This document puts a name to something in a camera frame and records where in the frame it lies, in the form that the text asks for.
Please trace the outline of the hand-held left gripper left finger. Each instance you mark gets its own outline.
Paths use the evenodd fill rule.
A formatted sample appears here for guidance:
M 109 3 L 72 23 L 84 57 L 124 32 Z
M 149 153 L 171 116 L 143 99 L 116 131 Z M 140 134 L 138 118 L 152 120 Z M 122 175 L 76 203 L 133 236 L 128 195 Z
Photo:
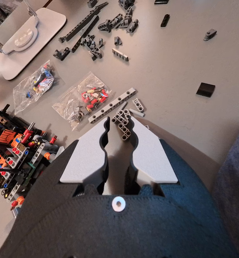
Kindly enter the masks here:
M 60 177 L 61 183 L 93 184 L 98 191 L 104 190 L 108 179 L 108 144 L 110 118 L 106 117 L 81 136 Z

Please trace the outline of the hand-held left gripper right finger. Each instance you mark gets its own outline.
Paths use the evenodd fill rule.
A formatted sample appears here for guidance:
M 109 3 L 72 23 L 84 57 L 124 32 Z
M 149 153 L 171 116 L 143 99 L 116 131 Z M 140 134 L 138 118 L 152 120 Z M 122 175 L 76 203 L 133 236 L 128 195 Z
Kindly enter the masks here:
M 133 152 L 130 172 L 138 186 L 176 184 L 178 178 L 160 142 L 160 139 L 136 118 L 129 119 Z

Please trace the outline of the light grey angled lego beam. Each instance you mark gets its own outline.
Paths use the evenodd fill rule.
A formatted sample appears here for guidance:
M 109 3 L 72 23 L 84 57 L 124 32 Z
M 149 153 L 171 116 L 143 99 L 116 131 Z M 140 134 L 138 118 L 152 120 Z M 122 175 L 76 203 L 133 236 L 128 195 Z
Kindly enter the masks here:
M 130 138 L 131 132 L 128 129 L 128 125 L 125 122 L 119 122 L 118 123 L 119 130 L 123 133 L 122 140 L 127 141 Z
M 128 118 L 131 117 L 131 114 L 128 109 L 119 110 L 116 115 L 112 118 L 113 123 L 122 123 L 123 125 L 128 124 Z

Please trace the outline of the light grey lego axle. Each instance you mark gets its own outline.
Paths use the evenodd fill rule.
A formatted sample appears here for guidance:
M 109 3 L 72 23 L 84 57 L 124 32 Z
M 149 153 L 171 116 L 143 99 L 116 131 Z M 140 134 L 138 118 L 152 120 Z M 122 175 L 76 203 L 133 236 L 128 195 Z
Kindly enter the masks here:
M 129 109 L 129 112 L 131 112 L 132 114 L 138 115 L 138 116 L 140 116 L 140 117 L 144 117 L 144 116 L 145 116 L 144 113 L 139 112 L 139 111 L 136 111 L 136 110 L 131 109 L 131 108 Z
M 119 111 L 123 110 L 123 109 L 126 107 L 127 104 L 128 104 L 128 102 L 124 101 L 124 102 L 121 104 L 120 108 L 118 109 L 117 113 L 118 113 Z

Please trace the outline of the light grey short lego beam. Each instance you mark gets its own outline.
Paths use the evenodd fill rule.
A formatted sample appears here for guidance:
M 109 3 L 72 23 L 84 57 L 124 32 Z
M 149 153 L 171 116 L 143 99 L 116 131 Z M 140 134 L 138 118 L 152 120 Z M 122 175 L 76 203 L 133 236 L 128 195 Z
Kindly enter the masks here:
M 141 112 L 141 113 L 144 112 L 144 107 L 138 98 L 132 100 L 132 102 L 133 102 L 134 106 L 137 108 L 138 112 Z

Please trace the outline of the light grey long lego beam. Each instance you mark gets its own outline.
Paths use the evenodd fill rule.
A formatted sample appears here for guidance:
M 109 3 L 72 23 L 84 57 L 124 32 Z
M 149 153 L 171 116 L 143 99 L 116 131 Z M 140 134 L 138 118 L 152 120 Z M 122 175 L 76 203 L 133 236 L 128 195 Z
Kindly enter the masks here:
M 120 106 L 123 102 L 128 100 L 130 97 L 136 94 L 136 89 L 130 88 L 128 91 L 120 95 L 115 100 L 111 101 L 108 105 L 104 106 L 101 110 L 97 111 L 94 115 L 92 115 L 88 121 L 90 124 L 95 123 L 97 120 L 104 117 L 107 113 L 111 112 L 118 106 Z

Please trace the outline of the partly built lego model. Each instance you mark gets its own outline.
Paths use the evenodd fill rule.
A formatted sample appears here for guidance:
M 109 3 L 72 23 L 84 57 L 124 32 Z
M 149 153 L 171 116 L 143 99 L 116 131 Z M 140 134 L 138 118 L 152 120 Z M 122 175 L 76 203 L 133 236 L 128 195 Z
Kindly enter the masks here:
M 0 189 L 16 218 L 36 180 L 65 148 L 55 144 L 56 135 L 48 141 L 34 122 L 11 117 L 9 106 L 0 110 Z

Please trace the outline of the black curved lego slope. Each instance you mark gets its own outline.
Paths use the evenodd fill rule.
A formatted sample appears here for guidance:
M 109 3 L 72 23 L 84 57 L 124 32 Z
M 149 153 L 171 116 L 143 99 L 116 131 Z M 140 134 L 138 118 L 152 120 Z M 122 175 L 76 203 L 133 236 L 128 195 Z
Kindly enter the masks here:
M 215 87 L 216 87 L 215 85 L 201 82 L 201 84 L 196 92 L 196 95 L 211 98 L 211 96 L 213 95 L 213 93 L 215 91 Z

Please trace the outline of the clear bag of mixed lego parts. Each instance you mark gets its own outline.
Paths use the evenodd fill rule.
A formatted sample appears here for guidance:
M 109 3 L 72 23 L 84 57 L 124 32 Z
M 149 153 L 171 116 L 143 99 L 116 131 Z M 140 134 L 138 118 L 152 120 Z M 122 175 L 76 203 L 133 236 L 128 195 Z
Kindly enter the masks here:
M 33 74 L 13 88 L 14 115 L 37 102 L 51 89 L 56 75 L 54 64 L 47 60 Z

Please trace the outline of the dark grey studded lego plate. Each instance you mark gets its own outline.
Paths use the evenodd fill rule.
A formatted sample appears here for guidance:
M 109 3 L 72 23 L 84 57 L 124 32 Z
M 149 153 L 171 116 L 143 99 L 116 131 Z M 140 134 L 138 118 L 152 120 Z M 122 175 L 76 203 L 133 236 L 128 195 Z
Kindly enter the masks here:
M 119 57 L 120 59 L 122 59 L 122 60 L 124 60 L 124 61 L 126 61 L 126 62 L 129 61 L 127 55 L 123 54 L 122 52 L 118 51 L 118 50 L 115 49 L 115 48 L 112 48 L 112 53 L 113 53 L 115 56 Z

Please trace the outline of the dark grey long lego beam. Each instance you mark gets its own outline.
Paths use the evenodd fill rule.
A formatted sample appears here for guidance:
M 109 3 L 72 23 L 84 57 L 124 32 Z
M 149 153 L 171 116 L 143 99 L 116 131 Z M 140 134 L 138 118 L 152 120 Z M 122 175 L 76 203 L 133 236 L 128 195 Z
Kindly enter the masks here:
M 95 15 L 92 20 L 91 20 L 91 23 L 90 25 L 86 28 L 86 30 L 81 34 L 79 40 L 76 42 L 76 44 L 70 49 L 70 51 L 72 53 L 74 53 L 77 48 L 80 46 L 80 43 L 81 43 L 81 39 L 82 38 L 86 38 L 88 34 L 90 34 L 91 30 L 93 29 L 93 27 L 95 26 L 95 24 L 98 22 L 99 20 L 99 16 L 98 15 Z
M 92 9 L 89 14 L 82 20 L 80 21 L 71 31 L 69 31 L 68 34 L 66 34 L 63 37 L 59 37 L 58 40 L 61 43 L 64 43 L 65 41 L 68 42 L 71 40 L 82 28 L 87 25 L 92 18 L 97 15 L 102 8 L 104 8 L 106 5 L 108 5 L 108 2 L 104 2 L 98 6 L 96 6 L 94 9 Z

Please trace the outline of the pile of dark grey lego pieces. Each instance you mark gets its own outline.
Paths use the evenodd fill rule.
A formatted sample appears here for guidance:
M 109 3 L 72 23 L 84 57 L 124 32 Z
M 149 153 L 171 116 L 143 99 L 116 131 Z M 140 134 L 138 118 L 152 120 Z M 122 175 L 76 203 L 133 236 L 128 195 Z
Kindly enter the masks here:
M 112 29 L 125 28 L 127 33 L 134 32 L 134 30 L 138 25 L 138 19 L 135 19 L 134 21 L 132 20 L 132 14 L 133 14 L 132 7 L 135 3 L 135 0 L 118 1 L 118 3 L 121 7 L 123 7 L 126 10 L 125 15 L 123 15 L 122 13 L 119 13 L 113 19 L 111 20 L 107 19 L 105 22 L 100 23 L 98 25 L 99 31 L 106 31 L 109 33 L 111 32 Z M 87 5 L 92 10 L 97 6 L 97 1 L 88 1 Z M 82 28 L 80 31 L 83 33 L 86 30 L 86 28 L 90 25 L 90 23 L 91 21 L 87 25 L 85 25 L 85 27 Z M 94 41 L 94 38 L 95 38 L 95 35 L 88 34 L 86 38 L 81 39 L 80 46 L 85 47 L 87 49 L 92 60 L 101 59 L 102 53 L 100 48 L 103 46 L 103 39 L 100 38 L 98 44 L 96 44 Z M 63 61 L 70 52 L 71 51 L 68 47 L 62 50 L 55 50 L 53 53 L 53 57 L 59 59 L 60 61 Z

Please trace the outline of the dark grey lego axle connector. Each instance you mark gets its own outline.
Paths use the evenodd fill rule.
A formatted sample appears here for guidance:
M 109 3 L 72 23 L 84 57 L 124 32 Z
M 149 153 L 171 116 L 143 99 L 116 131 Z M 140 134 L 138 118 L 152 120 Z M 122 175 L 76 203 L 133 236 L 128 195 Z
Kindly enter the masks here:
M 215 29 L 210 29 L 209 31 L 206 32 L 205 37 L 204 37 L 204 41 L 208 41 L 211 38 L 213 38 L 217 33 L 217 30 Z

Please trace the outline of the blue fabric sleeve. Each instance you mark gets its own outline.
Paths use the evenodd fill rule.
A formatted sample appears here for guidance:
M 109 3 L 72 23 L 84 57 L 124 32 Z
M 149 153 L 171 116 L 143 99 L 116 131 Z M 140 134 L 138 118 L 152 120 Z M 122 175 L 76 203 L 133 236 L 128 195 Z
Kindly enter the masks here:
M 212 194 L 239 253 L 239 135 L 217 173 Z

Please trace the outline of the white monitor stand base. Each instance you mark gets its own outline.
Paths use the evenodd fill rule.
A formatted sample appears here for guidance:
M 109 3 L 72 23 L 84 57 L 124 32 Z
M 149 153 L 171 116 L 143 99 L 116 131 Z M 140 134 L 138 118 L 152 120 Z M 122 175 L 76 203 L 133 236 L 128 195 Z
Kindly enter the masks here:
M 0 43 L 0 73 L 12 80 L 31 62 L 44 46 L 65 25 L 66 16 L 47 8 L 35 11 L 23 1 L 29 19 L 5 43 Z

